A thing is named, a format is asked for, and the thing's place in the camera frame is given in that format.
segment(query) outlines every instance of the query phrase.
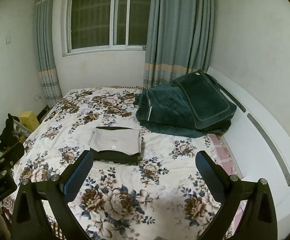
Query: white headboard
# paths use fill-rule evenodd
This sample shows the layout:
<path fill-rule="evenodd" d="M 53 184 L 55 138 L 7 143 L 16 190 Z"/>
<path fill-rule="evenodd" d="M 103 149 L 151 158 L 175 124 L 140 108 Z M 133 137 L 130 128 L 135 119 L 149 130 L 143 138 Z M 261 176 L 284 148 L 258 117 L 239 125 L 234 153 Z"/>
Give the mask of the white headboard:
<path fill-rule="evenodd" d="M 224 88 L 223 93 L 240 106 L 224 138 L 243 180 L 267 179 L 276 208 L 278 239 L 284 239 L 290 232 L 290 137 L 243 88 L 211 67 L 207 73 Z"/>

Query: wall outlet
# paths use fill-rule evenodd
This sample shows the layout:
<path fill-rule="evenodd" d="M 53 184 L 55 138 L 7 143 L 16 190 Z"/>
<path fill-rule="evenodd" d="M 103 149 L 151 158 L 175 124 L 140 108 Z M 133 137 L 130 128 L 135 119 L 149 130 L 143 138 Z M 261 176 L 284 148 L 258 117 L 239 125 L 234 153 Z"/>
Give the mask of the wall outlet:
<path fill-rule="evenodd" d="M 36 96 L 34 96 L 34 100 L 35 102 L 37 102 L 38 100 L 42 99 L 40 94 L 37 94 Z"/>

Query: dark green blanket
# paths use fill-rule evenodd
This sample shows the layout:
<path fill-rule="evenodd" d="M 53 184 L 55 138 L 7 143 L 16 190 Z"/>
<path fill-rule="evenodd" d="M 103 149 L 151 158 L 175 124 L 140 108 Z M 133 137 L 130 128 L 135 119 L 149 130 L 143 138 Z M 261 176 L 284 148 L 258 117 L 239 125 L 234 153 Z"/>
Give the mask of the dark green blanket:
<path fill-rule="evenodd" d="M 137 119 L 150 131 L 191 138 L 226 132 L 237 108 L 220 92 L 217 81 L 201 70 L 172 85 L 144 89 L 135 104 Z"/>

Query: blue gripper pad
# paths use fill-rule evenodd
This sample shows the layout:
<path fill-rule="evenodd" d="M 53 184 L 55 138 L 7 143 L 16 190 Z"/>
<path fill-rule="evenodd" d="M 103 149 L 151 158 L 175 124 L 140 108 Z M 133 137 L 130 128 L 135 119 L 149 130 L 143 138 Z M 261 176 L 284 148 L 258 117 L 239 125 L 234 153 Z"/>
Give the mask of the blue gripper pad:
<path fill-rule="evenodd" d="M 229 187 L 227 173 L 221 166 L 215 164 L 205 151 L 196 154 L 195 162 L 196 168 L 213 198 L 223 204 L 225 202 L 225 192 Z"/>
<path fill-rule="evenodd" d="M 74 201 L 93 166 L 93 153 L 85 150 L 79 158 L 67 166 L 61 174 L 60 190 L 66 203 Z"/>

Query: folded beige shirt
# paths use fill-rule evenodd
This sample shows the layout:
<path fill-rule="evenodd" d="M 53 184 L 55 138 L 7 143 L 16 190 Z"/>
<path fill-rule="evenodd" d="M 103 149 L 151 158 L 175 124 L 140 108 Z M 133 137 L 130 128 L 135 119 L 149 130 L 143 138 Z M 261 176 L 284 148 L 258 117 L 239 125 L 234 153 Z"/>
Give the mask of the folded beige shirt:
<path fill-rule="evenodd" d="M 89 146 L 96 151 L 119 151 L 127 155 L 141 152 L 141 134 L 138 129 L 105 130 L 95 128 Z"/>

